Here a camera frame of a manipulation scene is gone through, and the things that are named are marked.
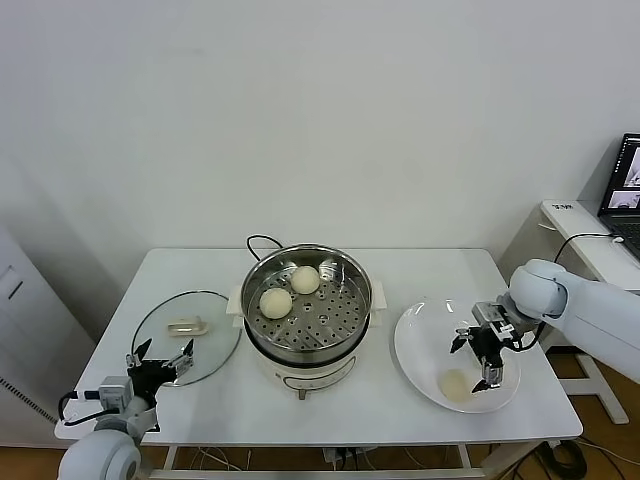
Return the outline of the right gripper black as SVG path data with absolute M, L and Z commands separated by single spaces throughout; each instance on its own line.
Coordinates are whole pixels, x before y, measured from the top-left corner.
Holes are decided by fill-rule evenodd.
M 502 341 L 488 324 L 458 328 L 450 353 L 454 354 L 467 342 L 482 365 L 481 379 L 471 392 L 478 393 L 499 388 L 503 379 Z

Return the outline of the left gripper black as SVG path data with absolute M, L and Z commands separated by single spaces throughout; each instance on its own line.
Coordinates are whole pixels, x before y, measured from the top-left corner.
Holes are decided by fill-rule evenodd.
M 151 343 L 152 339 L 149 338 L 126 355 L 127 373 L 132 380 L 133 392 L 140 398 L 154 398 L 162 385 L 175 383 L 194 365 L 193 339 L 178 355 L 168 360 L 167 365 L 163 360 L 144 360 Z

